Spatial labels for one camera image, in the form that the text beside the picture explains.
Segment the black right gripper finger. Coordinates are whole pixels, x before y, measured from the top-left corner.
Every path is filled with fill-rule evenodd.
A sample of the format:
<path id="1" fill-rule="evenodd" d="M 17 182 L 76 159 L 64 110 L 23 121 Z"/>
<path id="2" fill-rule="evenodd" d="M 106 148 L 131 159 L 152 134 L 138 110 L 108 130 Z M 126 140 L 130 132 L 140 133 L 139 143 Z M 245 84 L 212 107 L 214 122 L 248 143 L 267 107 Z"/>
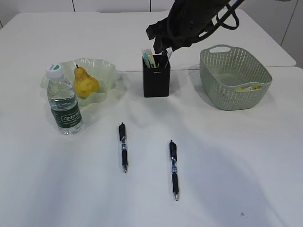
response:
<path id="1" fill-rule="evenodd" d="M 153 48 L 156 54 L 160 54 L 172 46 L 172 41 L 165 37 L 155 37 Z"/>
<path id="2" fill-rule="evenodd" d="M 178 49 L 180 49 L 180 48 L 183 48 L 183 47 L 188 48 L 188 47 L 190 47 L 191 45 L 192 45 L 192 42 L 191 42 L 191 41 L 185 40 L 185 41 L 183 41 L 183 42 L 173 44 L 173 46 L 172 46 L 171 48 L 172 48 L 172 51 L 174 52 L 174 51 L 176 51 L 176 50 L 178 50 Z"/>

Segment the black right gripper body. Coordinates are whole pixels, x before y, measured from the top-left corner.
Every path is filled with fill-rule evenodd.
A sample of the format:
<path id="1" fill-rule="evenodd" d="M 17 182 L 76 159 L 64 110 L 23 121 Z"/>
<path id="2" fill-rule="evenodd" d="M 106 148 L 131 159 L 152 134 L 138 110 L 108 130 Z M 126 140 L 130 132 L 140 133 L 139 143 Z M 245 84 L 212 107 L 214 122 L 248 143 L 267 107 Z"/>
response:
<path id="1" fill-rule="evenodd" d="M 172 46 L 185 40 L 198 43 L 223 24 L 219 19 L 213 24 L 212 19 L 229 6 L 228 0 L 176 0 L 166 18 L 147 27 L 148 39 L 165 37 Z"/>

